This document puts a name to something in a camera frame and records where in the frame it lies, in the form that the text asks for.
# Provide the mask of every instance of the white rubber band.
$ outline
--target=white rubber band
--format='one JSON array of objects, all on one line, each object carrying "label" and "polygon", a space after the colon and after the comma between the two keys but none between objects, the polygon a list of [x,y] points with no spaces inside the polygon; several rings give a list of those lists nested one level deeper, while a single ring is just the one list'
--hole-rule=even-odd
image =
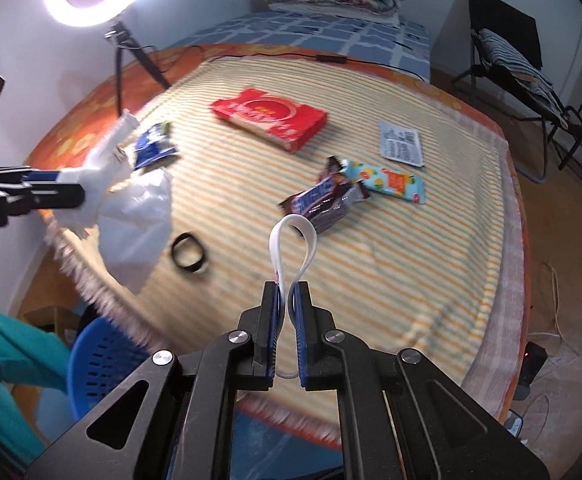
[{"label": "white rubber band", "polygon": [[[289,286],[288,295],[285,292],[285,276],[284,270],[282,268],[282,257],[280,256],[280,233],[285,225],[290,225],[297,228],[305,239],[306,243],[306,253],[305,261],[300,267],[300,270],[295,275],[295,278],[291,281]],[[289,318],[291,323],[295,327],[295,306],[293,304],[293,291],[297,282],[300,281],[305,270],[309,268],[315,253],[318,249],[318,233],[315,232],[315,228],[305,217],[300,215],[287,215],[280,222],[278,222],[273,229],[271,229],[271,235],[269,236],[269,253],[271,254],[271,264],[273,265],[273,271],[276,275],[277,286],[280,290],[280,311],[277,322],[277,335],[280,335],[282,330],[282,325],[285,320],[285,311],[289,310]],[[276,369],[276,375],[283,379],[295,379],[298,377],[298,371],[287,373]]]}]

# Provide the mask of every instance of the floor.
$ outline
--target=floor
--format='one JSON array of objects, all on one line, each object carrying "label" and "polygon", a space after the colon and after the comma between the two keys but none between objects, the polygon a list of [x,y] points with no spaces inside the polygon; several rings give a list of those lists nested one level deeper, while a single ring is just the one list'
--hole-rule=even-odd
[{"label": "floor", "polygon": [[[450,90],[450,77],[434,71],[433,83]],[[514,160],[535,168],[541,161],[541,132],[530,123],[516,123],[486,105],[480,110],[504,130]],[[551,150],[549,178],[538,186],[520,177],[528,218],[532,259],[532,315],[530,332],[554,332],[551,271],[556,272],[560,299],[559,321],[568,347],[559,338],[530,336],[544,346],[549,361],[532,384],[525,401],[513,409],[524,415],[521,437],[558,479],[582,451],[582,181],[569,169],[558,172]],[[38,271],[18,316],[42,305],[75,305],[78,295],[48,254]],[[14,391],[26,413],[32,414],[38,396],[17,387]]]}]

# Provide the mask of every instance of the folding chair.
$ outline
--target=folding chair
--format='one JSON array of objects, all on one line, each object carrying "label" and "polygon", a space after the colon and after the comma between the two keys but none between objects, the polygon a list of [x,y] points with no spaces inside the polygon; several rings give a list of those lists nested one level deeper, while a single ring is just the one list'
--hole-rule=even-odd
[{"label": "folding chair", "polygon": [[[470,102],[474,105],[476,99],[480,99],[476,94],[476,78],[486,77],[507,93],[513,95],[522,104],[533,110],[537,117],[517,117],[494,106],[482,99],[487,105],[494,107],[502,114],[516,121],[530,121],[542,123],[543,142],[543,170],[540,176],[529,173],[525,168],[516,164],[516,170],[536,184],[541,184],[546,180],[546,170],[548,164],[548,145],[555,143],[553,139],[558,129],[562,129],[574,137],[575,143],[568,150],[567,154],[560,158],[558,169],[564,169],[568,161],[573,157],[578,147],[582,144],[582,117],[572,106],[564,106],[560,102],[555,92],[551,94],[557,102],[561,113],[557,115],[550,108],[532,97],[530,92],[522,86],[516,77],[506,67],[490,63],[484,45],[480,42],[479,32],[486,28],[507,40],[514,48],[522,54],[526,60],[536,69],[542,69],[542,54],[540,50],[540,39],[535,25],[535,19],[527,16],[523,12],[511,7],[501,0],[469,0],[469,17],[471,20],[471,68],[462,72],[451,81],[451,85],[456,87],[458,81],[466,76],[471,76]],[[475,53],[478,53],[479,63],[475,62]],[[552,124],[551,132],[547,133],[546,124]]]}]

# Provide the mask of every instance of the black wristband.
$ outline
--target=black wristband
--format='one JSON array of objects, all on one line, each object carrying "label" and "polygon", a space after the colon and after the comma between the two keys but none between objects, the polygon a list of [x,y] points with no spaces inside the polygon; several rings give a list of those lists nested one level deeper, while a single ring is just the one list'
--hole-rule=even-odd
[{"label": "black wristband", "polygon": [[[195,262],[194,264],[191,264],[189,266],[180,265],[176,259],[176,256],[175,256],[177,246],[180,245],[184,240],[191,240],[191,242],[193,242],[193,244],[195,244],[199,247],[199,249],[202,253],[202,256],[200,256],[200,259],[197,262]],[[202,266],[207,261],[207,251],[205,250],[205,247],[204,247],[204,245],[202,245],[200,240],[198,240],[193,234],[182,233],[177,238],[175,238],[175,240],[171,244],[171,259],[173,260],[174,264],[176,264],[178,267],[180,267],[180,269],[186,270],[187,272],[197,272],[198,270],[200,270],[202,268]]]}]

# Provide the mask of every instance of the metal screw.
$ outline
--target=metal screw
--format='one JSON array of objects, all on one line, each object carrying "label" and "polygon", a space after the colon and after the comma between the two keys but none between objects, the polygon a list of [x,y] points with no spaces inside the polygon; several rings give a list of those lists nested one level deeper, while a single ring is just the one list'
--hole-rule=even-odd
[{"label": "metal screw", "polygon": [[232,343],[244,343],[249,338],[249,334],[247,334],[244,330],[234,330],[229,334],[229,341]]},{"label": "metal screw", "polygon": [[168,350],[159,350],[153,354],[153,362],[158,366],[169,364],[173,360],[173,354]]},{"label": "metal screw", "polygon": [[329,330],[324,334],[324,338],[329,343],[342,343],[344,341],[344,332],[341,330]]},{"label": "metal screw", "polygon": [[413,348],[407,348],[406,350],[402,351],[400,357],[405,363],[416,365],[420,362],[420,359],[422,359],[422,354]]}]

